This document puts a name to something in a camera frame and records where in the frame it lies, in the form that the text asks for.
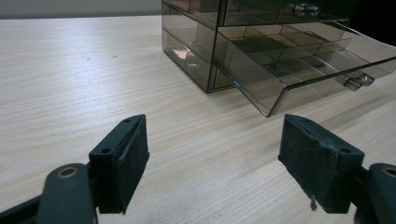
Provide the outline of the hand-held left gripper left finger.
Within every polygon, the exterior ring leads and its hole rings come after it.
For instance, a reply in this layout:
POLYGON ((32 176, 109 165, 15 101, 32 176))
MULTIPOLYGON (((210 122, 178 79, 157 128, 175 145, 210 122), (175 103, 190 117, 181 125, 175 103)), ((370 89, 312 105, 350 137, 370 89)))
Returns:
POLYGON ((125 213, 149 161, 146 116, 123 119, 89 153, 89 159, 99 212, 125 213))

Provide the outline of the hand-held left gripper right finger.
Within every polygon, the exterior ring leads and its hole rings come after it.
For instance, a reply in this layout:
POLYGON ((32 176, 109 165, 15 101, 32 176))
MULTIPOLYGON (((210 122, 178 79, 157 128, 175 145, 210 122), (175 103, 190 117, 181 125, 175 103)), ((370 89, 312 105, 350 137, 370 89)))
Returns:
POLYGON ((332 214, 348 211, 351 177, 364 153, 313 120, 287 114, 278 159, 314 204, 332 214))

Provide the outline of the smoky acrylic drawer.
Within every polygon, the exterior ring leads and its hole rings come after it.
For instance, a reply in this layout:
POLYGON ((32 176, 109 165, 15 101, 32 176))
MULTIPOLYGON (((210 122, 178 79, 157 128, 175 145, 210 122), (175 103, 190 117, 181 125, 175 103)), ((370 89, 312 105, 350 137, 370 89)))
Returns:
POLYGON ((228 0, 224 26, 348 23, 361 0, 228 0))
POLYGON ((396 71, 396 47, 338 22, 222 27, 215 62, 269 118, 396 71))

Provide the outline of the smoky transparent acrylic drawer cabinet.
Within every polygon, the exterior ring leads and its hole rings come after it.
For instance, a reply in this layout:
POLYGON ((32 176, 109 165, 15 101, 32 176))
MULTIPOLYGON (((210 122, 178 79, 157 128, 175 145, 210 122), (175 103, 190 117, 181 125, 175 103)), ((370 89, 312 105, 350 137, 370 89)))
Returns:
POLYGON ((162 0, 163 51, 206 92, 233 85, 213 62, 228 0, 162 0))

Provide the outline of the closed smoky acrylic drawer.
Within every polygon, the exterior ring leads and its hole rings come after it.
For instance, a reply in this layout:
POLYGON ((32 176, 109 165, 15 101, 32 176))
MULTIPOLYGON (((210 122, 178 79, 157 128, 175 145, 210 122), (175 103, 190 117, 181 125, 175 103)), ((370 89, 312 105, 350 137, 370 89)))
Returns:
POLYGON ((224 26, 348 23, 361 0, 228 0, 224 26))

